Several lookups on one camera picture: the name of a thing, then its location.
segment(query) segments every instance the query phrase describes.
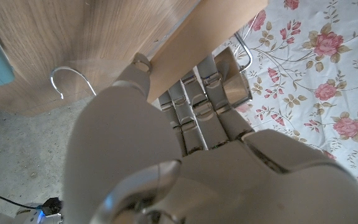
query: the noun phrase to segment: white robotic arm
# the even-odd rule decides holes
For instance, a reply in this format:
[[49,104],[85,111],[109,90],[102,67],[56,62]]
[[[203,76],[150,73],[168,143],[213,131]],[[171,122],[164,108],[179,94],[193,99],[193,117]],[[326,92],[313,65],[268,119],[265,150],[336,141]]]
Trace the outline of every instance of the white robotic arm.
[[146,102],[136,55],[84,109],[65,167],[67,223],[358,223],[358,185],[334,161],[232,108],[212,56]]

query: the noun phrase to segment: wooden board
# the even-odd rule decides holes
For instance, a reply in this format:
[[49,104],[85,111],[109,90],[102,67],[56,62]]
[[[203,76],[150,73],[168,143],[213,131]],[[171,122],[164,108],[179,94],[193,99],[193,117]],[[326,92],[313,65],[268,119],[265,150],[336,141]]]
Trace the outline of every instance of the wooden board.
[[267,0],[201,1],[151,60],[153,102],[267,5]]
[[33,116],[109,86],[136,52],[150,55],[198,0],[0,0],[0,43],[15,80],[0,86],[0,110]]
[[63,71],[55,75],[65,95],[61,100],[49,81],[57,66],[80,70],[100,92],[136,52],[150,57],[158,50],[152,60],[148,99],[152,101],[240,29],[267,0],[203,0],[195,7],[198,2],[0,0],[0,43],[16,76],[0,86],[0,110],[33,116],[91,96],[81,77]]

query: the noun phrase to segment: metal hook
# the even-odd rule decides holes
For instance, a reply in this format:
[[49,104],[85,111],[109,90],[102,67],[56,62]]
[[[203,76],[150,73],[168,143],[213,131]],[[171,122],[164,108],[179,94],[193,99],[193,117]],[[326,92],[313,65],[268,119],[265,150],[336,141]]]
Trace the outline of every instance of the metal hook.
[[248,33],[249,33],[249,31],[251,30],[252,26],[254,25],[254,22],[255,22],[256,18],[258,17],[258,15],[259,15],[259,12],[256,14],[254,20],[252,21],[251,26],[249,26],[248,31],[247,31],[246,35],[244,36],[244,39],[241,38],[241,36],[240,36],[240,34],[238,33],[238,31],[234,34],[234,36],[236,37],[236,39],[237,39],[238,42],[240,43],[241,47],[245,50],[245,52],[247,52],[248,57],[249,57],[249,62],[248,62],[248,64],[245,65],[245,66],[242,66],[240,72],[243,72],[243,71],[245,71],[246,69],[248,69],[248,68],[251,66],[252,62],[254,61],[254,58],[253,58],[253,56],[252,56],[250,50],[249,50],[248,47],[246,46],[246,43],[244,42],[244,40],[245,40],[246,37],[248,36]]
[[81,77],[83,77],[85,79],[85,81],[87,82],[88,86],[91,88],[93,94],[96,96],[96,93],[94,92],[91,84],[89,83],[88,79],[79,71],[75,70],[74,68],[70,68],[70,67],[67,67],[67,66],[61,66],[61,67],[57,67],[55,69],[53,69],[51,72],[50,72],[50,82],[52,83],[53,87],[55,88],[55,90],[60,93],[60,98],[63,99],[63,93],[61,93],[61,91],[56,87],[55,83],[53,82],[53,75],[59,71],[59,70],[70,70],[72,72],[75,72],[77,74],[79,74]]

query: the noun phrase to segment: floral fabric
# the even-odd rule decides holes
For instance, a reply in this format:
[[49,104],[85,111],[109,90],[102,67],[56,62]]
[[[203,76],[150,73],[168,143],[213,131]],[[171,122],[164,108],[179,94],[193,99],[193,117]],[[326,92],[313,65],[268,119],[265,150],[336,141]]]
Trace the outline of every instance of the floral fabric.
[[[271,0],[245,43],[254,99],[237,110],[256,130],[285,133],[358,181],[358,0]],[[240,65],[249,61],[233,37],[215,54],[227,46]]]

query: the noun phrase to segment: gray floor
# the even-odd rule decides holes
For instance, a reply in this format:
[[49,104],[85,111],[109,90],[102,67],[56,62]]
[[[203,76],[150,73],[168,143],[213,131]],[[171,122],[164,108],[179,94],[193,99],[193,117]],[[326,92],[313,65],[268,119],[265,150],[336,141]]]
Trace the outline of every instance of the gray floor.
[[[91,98],[32,118],[0,111],[0,195],[18,203],[62,197],[66,144]],[[0,199],[0,213],[18,207]]]

